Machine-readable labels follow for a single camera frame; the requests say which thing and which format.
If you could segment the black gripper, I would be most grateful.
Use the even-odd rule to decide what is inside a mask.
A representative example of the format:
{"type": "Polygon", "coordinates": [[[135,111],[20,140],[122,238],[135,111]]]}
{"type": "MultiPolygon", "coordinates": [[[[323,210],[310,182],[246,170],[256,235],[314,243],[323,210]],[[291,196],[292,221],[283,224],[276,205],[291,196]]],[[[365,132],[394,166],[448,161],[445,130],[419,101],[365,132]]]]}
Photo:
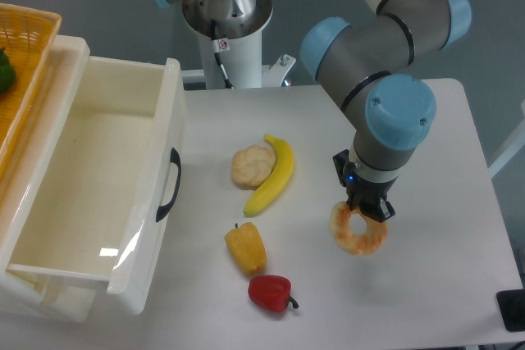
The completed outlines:
{"type": "Polygon", "coordinates": [[[363,212],[378,223],[384,223],[395,215],[395,209],[387,201],[387,193],[398,174],[376,171],[350,156],[348,149],[333,158],[337,178],[348,195],[346,205],[351,212],[363,212]]]}

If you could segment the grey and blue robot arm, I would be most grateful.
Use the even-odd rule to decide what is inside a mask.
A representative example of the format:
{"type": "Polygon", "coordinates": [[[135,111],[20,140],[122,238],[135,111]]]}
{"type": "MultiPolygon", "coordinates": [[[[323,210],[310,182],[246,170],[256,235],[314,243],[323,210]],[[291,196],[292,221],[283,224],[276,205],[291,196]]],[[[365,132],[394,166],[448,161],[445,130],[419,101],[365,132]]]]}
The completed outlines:
{"type": "MultiPolygon", "coordinates": [[[[180,2],[198,35],[208,89],[259,88],[269,78],[261,48],[250,48],[272,17],[272,0],[153,0],[180,2]]],[[[472,21],[469,0],[365,0],[375,13],[354,28],[339,17],[306,33],[299,56],[355,128],[349,150],[334,158],[347,205],[377,222],[395,210],[392,184],[426,138],[436,100],[421,80],[402,73],[419,57],[463,37],[472,21]]]]}

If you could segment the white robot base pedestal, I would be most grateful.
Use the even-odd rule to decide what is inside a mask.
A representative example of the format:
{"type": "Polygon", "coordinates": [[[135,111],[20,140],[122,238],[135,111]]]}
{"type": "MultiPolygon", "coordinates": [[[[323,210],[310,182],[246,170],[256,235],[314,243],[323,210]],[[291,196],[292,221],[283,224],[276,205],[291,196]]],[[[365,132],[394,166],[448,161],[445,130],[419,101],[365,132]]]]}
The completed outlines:
{"type": "Polygon", "coordinates": [[[263,31],[272,0],[184,0],[183,16],[196,34],[207,89],[286,86],[296,58],[263,63],[263,31]]]}

